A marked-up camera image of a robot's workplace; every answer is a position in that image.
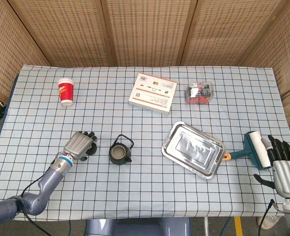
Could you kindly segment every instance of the metal tray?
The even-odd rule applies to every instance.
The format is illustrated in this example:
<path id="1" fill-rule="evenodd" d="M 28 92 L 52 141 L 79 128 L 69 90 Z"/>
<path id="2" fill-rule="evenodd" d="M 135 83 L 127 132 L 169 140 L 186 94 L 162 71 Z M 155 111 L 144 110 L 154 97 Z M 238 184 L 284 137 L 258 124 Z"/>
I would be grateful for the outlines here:
<path id="1" fill-rule="evenodd" d="M 222 142 L 180 121 L 174 124 L 161 150 L 172 161 L 209 179 L 216 174 L 226 148 Z"/>

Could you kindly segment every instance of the table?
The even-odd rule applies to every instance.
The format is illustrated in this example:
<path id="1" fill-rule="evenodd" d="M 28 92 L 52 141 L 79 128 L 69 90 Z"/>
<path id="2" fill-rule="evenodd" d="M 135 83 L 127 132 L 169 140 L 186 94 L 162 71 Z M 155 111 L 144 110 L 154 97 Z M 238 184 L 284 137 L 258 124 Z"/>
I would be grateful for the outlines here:
<path id="1" fill-rule="evenodd" d="M 128 104 L 139 72 L 179 82 L 168 116 Z M 62 77 L 75 82 L 69 107 L 59 102 Z M 215 86 L 210 104 L 186 104 L 187 83 L 203 80 Z M 223 162 L 216 176 L 205 180 L 162 156 L 162 143 L 177 121 L 222 140 L 228 151 L 242 149 L 243 134 L 254 130 L 290 143 L 271 68 L 25 65 L 0 134 L 0 200 L 21 194 L 41 176 L 75 131 L 92 130 L 98 137 L 96 154 L 75 163 L 46 210 L 33 219 L 253 216 L 263 215 L 271 198 L 283 202 L 253 177 L 271 180 L 271 170 L 259 171 L 250 159 Z M 108 151 L 121 133 L 135 145 L 132 163 L 116 166 L 109 163 Z M 37 184 L 31 191 L 38 192 Z"/>

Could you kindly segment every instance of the paper cup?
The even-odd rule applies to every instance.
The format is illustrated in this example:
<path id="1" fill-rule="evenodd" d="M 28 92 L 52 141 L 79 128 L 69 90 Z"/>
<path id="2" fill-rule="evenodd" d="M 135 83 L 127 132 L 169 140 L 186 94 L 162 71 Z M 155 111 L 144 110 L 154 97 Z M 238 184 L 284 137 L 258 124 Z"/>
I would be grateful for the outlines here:
<path id="1" fill-rule="evenodd" d="M 74 94 L 74 83 L 70 78 L 61 78 L 58 80 L 58 88 L 60 90 L 61 103 L 63 106 L 72 105 Z"/>

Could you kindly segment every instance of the robotic hand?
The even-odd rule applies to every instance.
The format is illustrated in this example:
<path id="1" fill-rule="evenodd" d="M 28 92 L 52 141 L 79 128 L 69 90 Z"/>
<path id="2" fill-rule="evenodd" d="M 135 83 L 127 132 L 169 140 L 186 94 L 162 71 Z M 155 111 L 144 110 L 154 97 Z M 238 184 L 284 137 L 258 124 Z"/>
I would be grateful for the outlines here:
<path id="1" fill-rule="evenodd" d="M 76 132 L 65 145 L 63 152 L 59 152 L 56 155 L 55 160 L 39 181 L 39 194 L 25 193 L 30 184 L 22 192 L 21 196 L 13 196 L 0 201 L 0 224 L 12 220 L 21 210 L 26 217 L 28 214 L 41 214 L 46 208 L 51 194 L 73 166 L 73 161 L 86 160 L 83 157 L 85 153 L 95 153 L 97 146 L 94 142 L 96 140 L 97 138 L 93 132 L 90 134 Z"/>
<path id="2" fill-rule="evenodd" d="M 277 211 L 285 214 L 290 229 L 290 145 L 285 141 L 274 139 L 271 135 L 268 135 L 268 138 L 272 145 L 265 139 L 262 139 L 262 142 L 272 166 L 274 182 L 263 180 L 256 174 L 254 177 L 262 185 L 276 189 L 277 193 L 285 198 L 283 210 L 280 210 L 273 200 L 271 203 Z"/>

